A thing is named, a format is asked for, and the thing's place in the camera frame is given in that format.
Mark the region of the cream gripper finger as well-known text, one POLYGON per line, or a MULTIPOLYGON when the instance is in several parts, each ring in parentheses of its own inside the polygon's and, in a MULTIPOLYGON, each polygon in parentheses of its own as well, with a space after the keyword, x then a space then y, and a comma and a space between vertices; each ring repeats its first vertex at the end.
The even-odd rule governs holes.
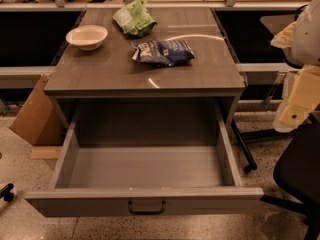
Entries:
POLYGON ((280 133, 297 129, 320 105, 320 67, 306 65, 294 78, 288 97, 282 101, 273 121, 280 133))

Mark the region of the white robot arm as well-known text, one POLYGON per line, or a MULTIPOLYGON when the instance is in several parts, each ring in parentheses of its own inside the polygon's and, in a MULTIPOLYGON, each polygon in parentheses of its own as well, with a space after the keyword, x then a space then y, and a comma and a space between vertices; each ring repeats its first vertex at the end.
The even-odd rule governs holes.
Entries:
POLYGON ((320 0, 312 0, 271 45, 281 48, 288 61, 302 66, 273 122, 277 132, 286 133, 297 129, 320 104, 320 0))

